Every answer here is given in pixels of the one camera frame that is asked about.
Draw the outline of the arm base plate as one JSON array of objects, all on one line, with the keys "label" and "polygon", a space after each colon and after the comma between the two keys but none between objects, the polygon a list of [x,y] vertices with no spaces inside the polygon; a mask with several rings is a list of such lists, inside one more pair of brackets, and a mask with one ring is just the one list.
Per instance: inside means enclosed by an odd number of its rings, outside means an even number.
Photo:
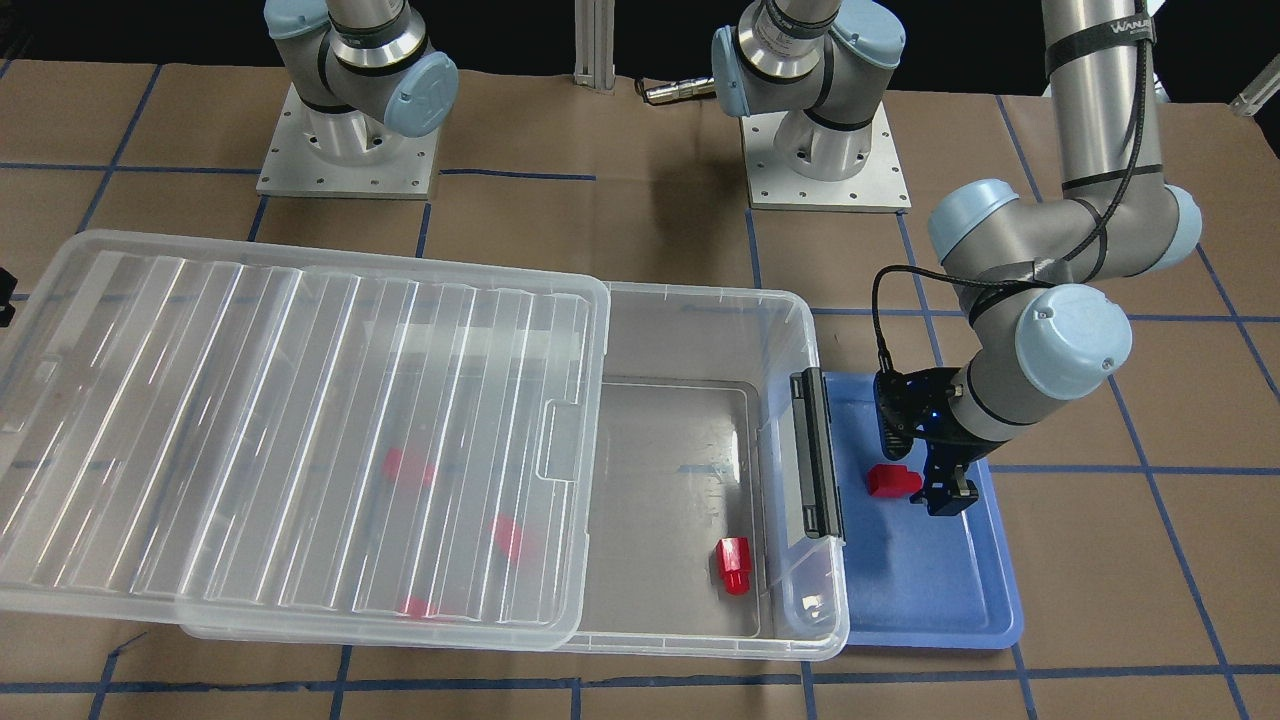
[{"label": "arm base plate", "polygon": [[442,129],[406,138],[360,111],[320,113],[288,88],[256,191],[269,197],[428,201]]},{"label": "arm base plate", "polygon": [[756,210],[897,213],[913,206],[884,105],[845,132],[803,111],[740,119],[749,204]]}]

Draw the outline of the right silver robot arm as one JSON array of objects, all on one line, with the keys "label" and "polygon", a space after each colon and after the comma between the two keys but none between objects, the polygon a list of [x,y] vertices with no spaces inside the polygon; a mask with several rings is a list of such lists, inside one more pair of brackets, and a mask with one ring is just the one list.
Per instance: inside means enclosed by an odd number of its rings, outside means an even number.
[{"label": "right silver robot arm", "polygon": [[262,18],[308,108],[360,111],[407,138],[430,135],[451,114],[458,68],[410,3],[268,1]]}]

